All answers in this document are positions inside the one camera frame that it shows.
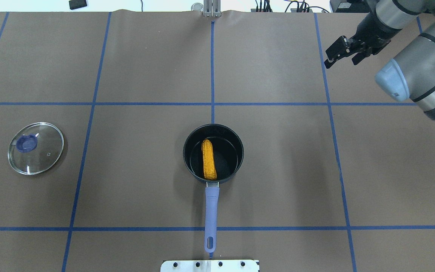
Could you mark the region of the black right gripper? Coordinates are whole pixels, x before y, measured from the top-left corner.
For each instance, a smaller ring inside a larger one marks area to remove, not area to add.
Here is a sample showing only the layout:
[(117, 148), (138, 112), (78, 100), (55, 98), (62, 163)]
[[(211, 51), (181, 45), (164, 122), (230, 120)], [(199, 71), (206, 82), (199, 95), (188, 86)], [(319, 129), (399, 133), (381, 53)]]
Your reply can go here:
[(326, 69), (335, 62), (354, 54), (352, 63), (358, 65), (371, 54), (377, 54), (393, 37), (393, 28), (379, 20), (375, 13), (369, 13), (357, 26), (356, 33), (351, 38), (338, 37), (326, 50)]

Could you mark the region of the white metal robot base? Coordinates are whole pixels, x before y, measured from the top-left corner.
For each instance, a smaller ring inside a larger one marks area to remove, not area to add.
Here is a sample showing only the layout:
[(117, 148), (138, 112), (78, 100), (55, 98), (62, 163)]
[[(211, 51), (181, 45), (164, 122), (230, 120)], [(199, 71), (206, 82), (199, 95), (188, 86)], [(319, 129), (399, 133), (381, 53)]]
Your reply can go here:
[(161, 272), (259, 272), (258, 260), (168, 260)]

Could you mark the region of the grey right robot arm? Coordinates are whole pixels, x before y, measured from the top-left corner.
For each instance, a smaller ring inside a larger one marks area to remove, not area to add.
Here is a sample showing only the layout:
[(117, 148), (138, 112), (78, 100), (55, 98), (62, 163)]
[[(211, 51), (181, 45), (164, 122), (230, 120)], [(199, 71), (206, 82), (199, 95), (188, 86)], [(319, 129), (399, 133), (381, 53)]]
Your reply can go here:
[[(349, 56), (357, 65), (380, 53), (420, 14), (430, 12), (435, 16), (435, 0), (369, 0), (368, 4), (370, 12), (358, 24), (356, 33), (350, 38), (340, 36), (326, 49), (326, 68)], [(376, 73), (375, 81), (394, 100), (412, 100), (435, 122), (435, 22), (390, 59)]]

